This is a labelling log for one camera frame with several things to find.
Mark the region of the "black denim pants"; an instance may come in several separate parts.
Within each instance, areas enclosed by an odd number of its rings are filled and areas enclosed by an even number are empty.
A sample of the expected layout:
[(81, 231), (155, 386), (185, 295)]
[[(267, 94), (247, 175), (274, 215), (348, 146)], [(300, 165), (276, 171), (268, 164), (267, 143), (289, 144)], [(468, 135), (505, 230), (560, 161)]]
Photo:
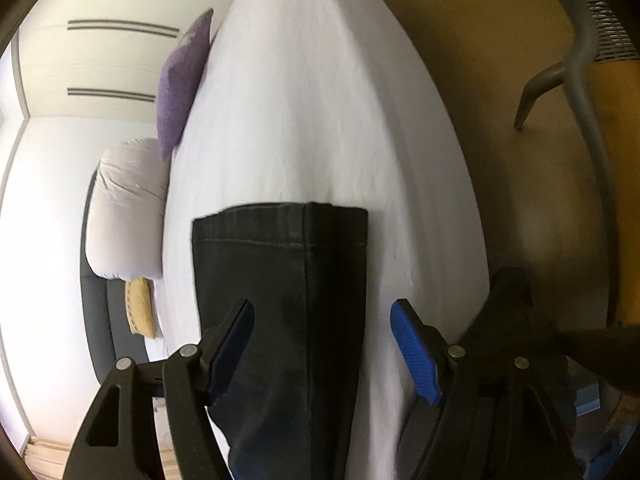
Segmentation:
[(201, 326), (239, 301), (255, 322), (209, 416), (238, 479), (341, 479), (352, 435), (367, 298), (368, 214), (250, 204), (196, 219)]

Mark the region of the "grey upholstered headboard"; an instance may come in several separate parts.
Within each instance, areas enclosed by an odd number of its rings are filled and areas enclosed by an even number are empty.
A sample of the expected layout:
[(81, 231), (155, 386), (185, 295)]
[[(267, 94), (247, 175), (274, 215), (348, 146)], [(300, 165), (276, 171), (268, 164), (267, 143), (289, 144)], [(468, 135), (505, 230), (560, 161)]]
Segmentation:
[(79, 277), (85, 332), (94, 374), (100, 384), (115, 362), (129, 356), (137, 363), (149, 362), (144, 339), (130, 333), (125, 313), (125, 282), (101, 278), (86, 257), (87, 222), (96, 175), (91, 176), (82, 217)]

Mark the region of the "yellow cushion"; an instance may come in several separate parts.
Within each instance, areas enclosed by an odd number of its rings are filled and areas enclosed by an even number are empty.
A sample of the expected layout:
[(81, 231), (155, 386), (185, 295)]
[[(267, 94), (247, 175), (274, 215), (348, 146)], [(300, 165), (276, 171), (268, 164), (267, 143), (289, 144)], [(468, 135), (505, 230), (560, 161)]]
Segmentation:
[(151, 289), (146, 278), (125, 283), (125, 308), (130, 332), (145, 338), (155, 338), (155, 323)]

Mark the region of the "white pillow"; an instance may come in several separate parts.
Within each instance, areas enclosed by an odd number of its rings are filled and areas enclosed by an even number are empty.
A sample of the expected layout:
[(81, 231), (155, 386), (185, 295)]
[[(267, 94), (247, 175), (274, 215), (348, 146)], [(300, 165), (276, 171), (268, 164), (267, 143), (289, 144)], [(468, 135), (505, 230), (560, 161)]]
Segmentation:
[(162, 249), (169, 164), (154, 138), (108, 148), (89, 202), (85, 255), (101, 278), (156, 280)]

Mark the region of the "purple cushion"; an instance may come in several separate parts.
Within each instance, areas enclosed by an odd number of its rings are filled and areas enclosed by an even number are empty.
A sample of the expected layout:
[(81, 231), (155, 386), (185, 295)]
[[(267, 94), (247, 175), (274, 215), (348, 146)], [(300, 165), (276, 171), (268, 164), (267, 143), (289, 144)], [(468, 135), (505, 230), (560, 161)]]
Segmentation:
[(160, 157), (166, 160), (180, 142), (209, 55), (214, 10), (200, 15), (168, 56), (156, 94), (156, 134)]

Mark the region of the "white bed mattress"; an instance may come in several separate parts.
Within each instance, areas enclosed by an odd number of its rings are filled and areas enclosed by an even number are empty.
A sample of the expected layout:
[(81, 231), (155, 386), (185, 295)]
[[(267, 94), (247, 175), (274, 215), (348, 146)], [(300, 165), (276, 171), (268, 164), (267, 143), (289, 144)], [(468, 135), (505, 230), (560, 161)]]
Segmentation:
[(363, 366), (347, 477), (391, 479), (413, 383), (390, 330), (408, 299), (454, 340), (489, 290), (485, 241), (454, 126), (383, 0), (234, 0), (171, 163), (160, 324), (197, 340), (195, 218), (254, 203), (370, 214)]

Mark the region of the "grey chair frame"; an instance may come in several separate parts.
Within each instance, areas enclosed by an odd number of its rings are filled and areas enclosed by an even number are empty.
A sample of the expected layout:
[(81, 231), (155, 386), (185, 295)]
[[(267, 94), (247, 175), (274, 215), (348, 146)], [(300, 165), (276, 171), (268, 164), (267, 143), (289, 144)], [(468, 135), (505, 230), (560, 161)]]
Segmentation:
[(561, 62), (542, 70), (525, 85), (513, 127), (520, 130), (535, 102), (556, 87), (563, 87), (566, 99), (582, 132), (601, 200), (603, 225), (608, 250), (608, 307), (606, 324), (614, 323), (615, 307), (620, 296), (620, 242), (616, 219), (614, 186), (608, 153), (600, 133), (596, 111), (592, 104), (586, 68), (594, 61), (599, 49), (599, 33), (586, 0), (559, 0), (574, 30), (570, 50)]

